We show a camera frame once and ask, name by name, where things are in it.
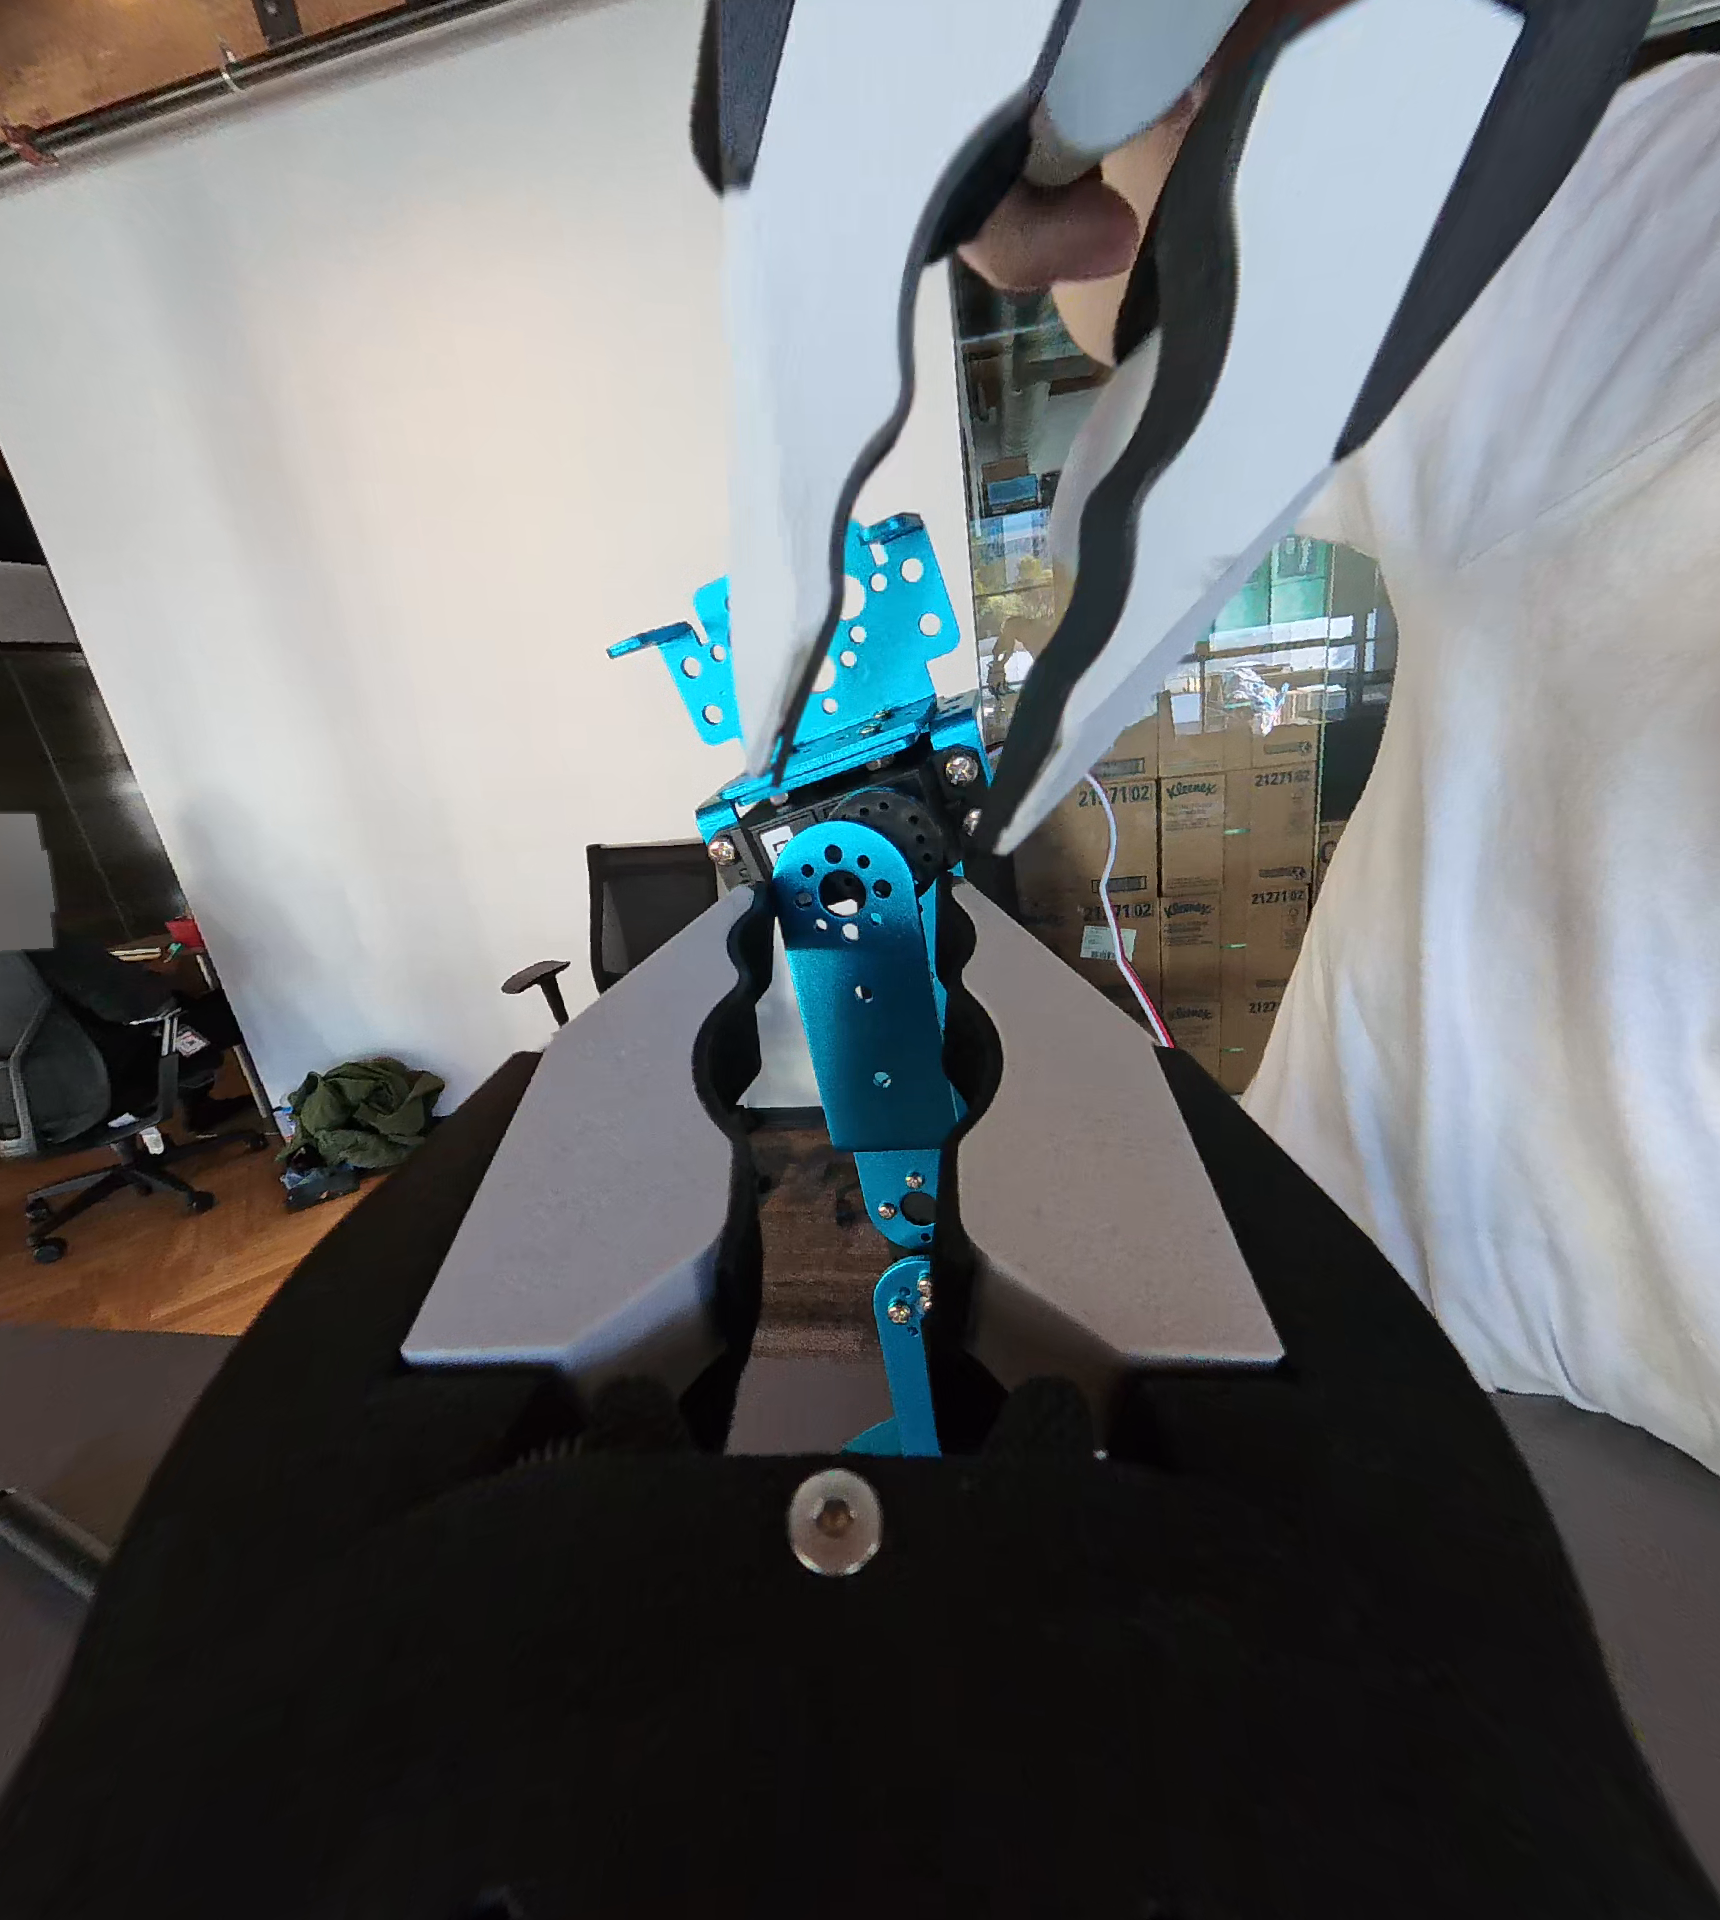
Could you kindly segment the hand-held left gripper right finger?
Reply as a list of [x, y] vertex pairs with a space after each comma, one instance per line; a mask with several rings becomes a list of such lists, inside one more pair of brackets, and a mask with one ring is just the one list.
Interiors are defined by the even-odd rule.
[[994, 1083], [957, 1150], [964, 1345], [989, 1370], [1272, 1370], [1284, 1348], [1164, 1049], [960, 880]]

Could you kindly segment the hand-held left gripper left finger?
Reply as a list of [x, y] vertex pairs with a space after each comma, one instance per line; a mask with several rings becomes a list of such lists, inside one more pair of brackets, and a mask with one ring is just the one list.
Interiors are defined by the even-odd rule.
[[720, 1451], [762, 1301], [742, 1115], [775, 906], [742, 884], [546, 1047], [400, 1356], [542, 1370], [585, 1405], [654, 1381]]

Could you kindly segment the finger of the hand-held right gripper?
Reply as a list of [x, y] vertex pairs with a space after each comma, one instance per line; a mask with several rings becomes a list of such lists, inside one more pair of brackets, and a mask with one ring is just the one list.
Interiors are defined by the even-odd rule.
[[913, 409], [918, 281], [1016, 178], [1077, 5], [709, 5], [690, 133], [725, 219], [728, 636], [750, 777], [792, 744], [849, 516]]
[[1653, 5], [1347, 5], [1183, 136], [1048, 519], [1068, 597], [982, 804], [1016, 852], [1369, 444], [1569, 178]]

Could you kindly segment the blue toy robot arm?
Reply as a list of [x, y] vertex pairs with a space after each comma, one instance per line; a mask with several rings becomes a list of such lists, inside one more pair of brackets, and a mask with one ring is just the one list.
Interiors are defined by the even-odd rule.
[[944, 1142], [964, 1104], [944, 1069], [943, 880], [990, 778], [977, 700], [932, 667], [960, 643], [918, 515], [850, 524], [824, 667], [764, 771], [696, 810], [732, 884], [768, 887], [830, 1146], [900, 1259], [873, 1291], [892, 1415], [854, 1453], [943, 1453], [924, 1323]]

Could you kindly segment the person's right hand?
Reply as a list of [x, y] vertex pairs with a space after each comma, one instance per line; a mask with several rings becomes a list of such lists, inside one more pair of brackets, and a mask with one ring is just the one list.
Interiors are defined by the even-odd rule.
[[1064, 186], [1019, 181], [960, 258], [1006, 294], [1048, 292], [1072, 344], [1113, 369], [1117, 322], [1194, 99]]

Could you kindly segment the green bag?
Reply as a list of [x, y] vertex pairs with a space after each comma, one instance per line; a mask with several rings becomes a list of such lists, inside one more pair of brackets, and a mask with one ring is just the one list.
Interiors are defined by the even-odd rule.
[[445, 1092], [440, 1074], [386, 1057], [310, 1072], [288, 1096], [292, 1130], [279, 1161], [302, 1171], [391, 1172], [433, 1135]]

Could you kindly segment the black mesh chair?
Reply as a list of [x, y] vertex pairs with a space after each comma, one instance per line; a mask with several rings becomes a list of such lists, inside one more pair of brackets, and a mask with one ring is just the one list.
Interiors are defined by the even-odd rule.
[[698, 921], [718, 899], [718, 871], [696, 838], [589, 844], [587, 961], [597, 994]]

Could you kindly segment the stack of cardboard boxes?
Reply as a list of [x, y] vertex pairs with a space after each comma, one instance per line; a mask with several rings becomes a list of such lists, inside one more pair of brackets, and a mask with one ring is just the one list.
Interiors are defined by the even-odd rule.
[[1320, 872], [1324, 723], [1166, 692], [1014, 855], [1019, 918], [1244, 1092]]

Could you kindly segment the black jacket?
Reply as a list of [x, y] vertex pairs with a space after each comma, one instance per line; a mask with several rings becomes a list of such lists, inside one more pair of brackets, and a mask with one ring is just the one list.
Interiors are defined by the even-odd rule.
[[175, 980], [148, 966], [126, 963], [113, 950], [83, 939], [59, 939], [48, 948], [29, 948], [29, 963], [57, 1001], [111, 1033], [113, 1043], [162, 1055], [162, 1022], [179, 1010]]

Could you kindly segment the person's white shirt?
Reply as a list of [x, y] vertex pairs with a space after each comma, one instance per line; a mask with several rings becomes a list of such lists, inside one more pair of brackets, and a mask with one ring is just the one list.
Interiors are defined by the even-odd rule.
[[1720, 54], [1623, 86], [1302, 530], [1401, 662], [1246, 1111], [1483, 1386], [1720, 1476]]

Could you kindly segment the grey office chair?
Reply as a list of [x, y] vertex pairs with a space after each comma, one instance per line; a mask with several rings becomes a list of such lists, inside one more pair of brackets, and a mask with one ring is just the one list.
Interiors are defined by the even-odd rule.
[[170, 1197], [189, 1217], [219, 1206], [219, 1197], [190, 1184], [179, 1166], [262, 1139], [252, 1130], [172, 1137], [187, 1107], [179, 1043], [199, 1035], [180, 997], [161, 1025], [161, 1055], [147, 1058], [59, 1001], [29, 950], [0, 950], [0, 1162], [105, 1154], [94, 1172], [27, 1192], [24, 1244], [34, 1265], [62, 1260], [71, 1250], [65, 1230], [123, 1192]]

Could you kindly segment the metal ceiling pipe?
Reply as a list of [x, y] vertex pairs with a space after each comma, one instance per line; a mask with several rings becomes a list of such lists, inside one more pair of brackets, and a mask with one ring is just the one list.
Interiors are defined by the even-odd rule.
[[267, 95], [276, 84], [313, 78], [349, 60], [364, 60], [391, 53], [419, 36], [437, 36], [480, 20], [496, 20], [512, 13], [515, 3], [438, 3], [404, 5], [386, 13], [336, 26], [314, 36], [296, 36], [279, 43], [273, 51], [250, 59], [222, 54], [221, 65], [205, 75], [177, 84], [153, 88], [126, 101], [66, 116], [15, 141], [0, 136], [0, 177], [21, 169], [48, 171], [62, 160], [129, 133], [153, 128], [234, 101]]

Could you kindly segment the black cylindrical rod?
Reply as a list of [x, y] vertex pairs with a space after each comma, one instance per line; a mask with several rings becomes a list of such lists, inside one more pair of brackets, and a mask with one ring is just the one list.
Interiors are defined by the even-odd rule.
[[113, 1561], [113, 1549], [94, 1533], [21, 1488], [0, 1488], [0, 1544], [62, 1591], [93, 1603]]

